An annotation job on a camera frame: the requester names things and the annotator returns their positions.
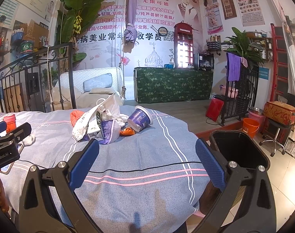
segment wooden floor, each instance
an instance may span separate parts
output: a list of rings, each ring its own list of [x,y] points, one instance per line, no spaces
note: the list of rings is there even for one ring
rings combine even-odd
[[[136,106],[140,105],[149,109],[155,109],[160,112],[169,114],[180,120],[183,120],[188,125],[188,130],[195,134],[220,128],[221,119],[219,118],[216,123],[210,119],[207,120],[205,113],[209,107],[211,100],[200,100],[190,102],[172,102],[172,103],[141,103],[138,104],[135,100],[125,101],[125,105]],[[225,125],[238,122],[237,118],[227,119]]]

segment black chair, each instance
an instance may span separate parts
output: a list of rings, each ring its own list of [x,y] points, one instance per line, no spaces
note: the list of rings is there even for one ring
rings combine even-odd
[[[286,99],[288,100],[287,104],[289,104],[289,105],[295,107],[295,95],[292,95],[292,94],[290,94],[290,93],[284,93],[284,94],[282,94],[282,97],[284,97],[284,98],[286,98]],[[271,157],[273,157],[273,156],[275,155],[275,153],[276,153],[276,150],[277,150],[277,148],[276,148],[276,143],[277,143],[277,144],[279,144],[279,145],[282,147],[282,152],[281,152],[281,154],[284,155],[284,154],[285,154],[285,147],[284,147],[281,143],[279,143],[279,142],[277,141],[277,137],[278,137],[278,135],[279,135],[279,131],[280,131],[280,129],[288,129],[288,128],[291,127],[291,125],[286,126],[286,125],[283,125],[283,124],[278,123],[278,122],[276,122],[276,121],[274,121],[274,120],[271,120],[271,119],[268,119],[268,121],[269,121],[273,126],[277,127],[278,130],[277,130],[276,135],[275,135],[275,137],[274,137],[273,140],[264,140],[263,142],[260,142],[260,145],[262,145],[264,142],[274,142],[275,149],[274,149],[274,151],[271,153]]]

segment black cable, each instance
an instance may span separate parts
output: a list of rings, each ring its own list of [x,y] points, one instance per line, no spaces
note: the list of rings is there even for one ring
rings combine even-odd
[[[220,125],[219,123],[215,124],[215,123],[208,123],[207,120],[210,119],[209,117],[206,119],[206,123],[210,124],[210,125]]]
[[[30,164],[32,164],[32,165],[34,165],[34,166],[39,166],[39,167],[41,167],[41,168],[47,169],[46,167],[43,167],[43,166],[40,166],[40,165],[34,164],[34,163],[32,163],[32,162],[30,162],[30,161],[27,161],[27,160],[21,160],[21,159],[18,159],[18,160],[19,160],[19,161],[22,161],[22,162],[28,162],[28,163],[30,163]]]
[[[92,173],[105,173],[106,171],[113,171],[113,172],[138,172],[138,171],[146,171],[149,169],[154,169],[154,168],[160,168],[160,167],[165,167],[165,166],[173,166],[173,165],[181,165],[181,164],[187,164],[187,163],[199,163],[201,164],[200,161],[187,161],[187,162],[178,162],[178,163],[172,163],[172,164],[168,164],[168,165],[163,165],[163,166],[154,166],[154,167],[149,167],[149,168],[145,168],[145,169],[137,169],[137,170],[130,170],[130,171],[119,171],[119,170],[114,170],[114,169],[107,169],[103,172],[94,172],[94,171],[89,171]]]

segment green patterned tablecloth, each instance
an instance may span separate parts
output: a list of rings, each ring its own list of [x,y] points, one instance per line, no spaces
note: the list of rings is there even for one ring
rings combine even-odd
[[[134,69],[135,100],[138,103],[166,103],[210,98],[212,71],[192,69]]]

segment orange bucket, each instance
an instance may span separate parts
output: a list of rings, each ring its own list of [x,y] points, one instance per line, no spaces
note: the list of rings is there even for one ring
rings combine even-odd
[[[243,131],[247,133],[250,137],[254,138],[258,129],[260,128],[260,123],[251,118],[243,119]]]

